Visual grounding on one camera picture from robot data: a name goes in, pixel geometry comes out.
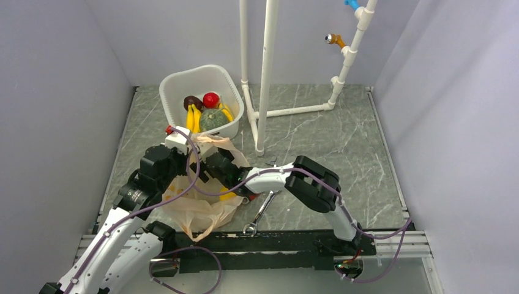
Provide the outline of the yellow fake lemon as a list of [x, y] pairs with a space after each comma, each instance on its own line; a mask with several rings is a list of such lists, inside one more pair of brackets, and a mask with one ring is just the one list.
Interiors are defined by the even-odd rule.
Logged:
[[234, 192], [230, 192], [229, 189], [227, 189], [226, 187], [222, 187], [220, 189], [220, 193], [221, 193], [221, 195], [219, 196], [220, 201], [229, 200], [229, 199], [237, 196]]

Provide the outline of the translucent orange plastic bag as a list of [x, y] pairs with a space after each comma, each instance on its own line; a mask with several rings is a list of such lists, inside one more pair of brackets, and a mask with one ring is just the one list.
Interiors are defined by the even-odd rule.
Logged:
[[241, 206], [243, 197], [236, 196], [229, 200], [220, 201], [220, 189], [224, 187], [216, 179], [204, 183], [197, 179], [195, 187], [186, 194], [178, 197], [190, 185], [190, 179], [195, 177], [193, 171], [189, 176], [175, 178], [166, 192], [162, 195], [164, 202], [173, 202], [161, 206], [173, 222], [194, 242], [207, 237], [233, 218], [237, 208]]

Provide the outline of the green netted fake melon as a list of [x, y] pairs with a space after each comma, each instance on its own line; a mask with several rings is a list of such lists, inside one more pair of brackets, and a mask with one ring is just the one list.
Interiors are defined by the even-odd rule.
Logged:
[[229, 119], [221, 109], [205, 109], [199, 119], [201, 132], [208, 132], [229, 123]]

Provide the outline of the yellow fake banana bunch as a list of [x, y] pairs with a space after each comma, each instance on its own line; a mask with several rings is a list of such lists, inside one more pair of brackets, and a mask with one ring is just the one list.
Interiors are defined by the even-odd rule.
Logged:
[[187, 110], [186, 127], [194, 134], [200, 133], [200, 118], [202, 112], [195, 104], [190, 104]]

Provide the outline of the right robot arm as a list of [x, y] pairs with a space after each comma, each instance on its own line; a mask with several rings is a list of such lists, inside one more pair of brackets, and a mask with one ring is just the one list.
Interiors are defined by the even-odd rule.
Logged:
[[245, 198], [287, 191], [310, 210], [324, 215], [341, 252], [352, 254], [360, 248], [361, 227], [345, 206], [335, 172], [307, 156], [297, 156], [292, 163], [271, 168], [238, 167], [233, 160], [229, 151], [219, 149], [201, 161], [199, 179], [216, 179]]

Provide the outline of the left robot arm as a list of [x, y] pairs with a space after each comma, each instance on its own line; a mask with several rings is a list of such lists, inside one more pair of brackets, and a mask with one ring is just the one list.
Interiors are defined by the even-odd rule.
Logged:
[[164, 144], [148, 148], [86, 251], [65, 276], [40, 292], [119, 293], [150, 259], [170, 256], [177, 248], [175, 229], [157, 220], [144, 222], [172, 180], [186, 174], [188, 150]]

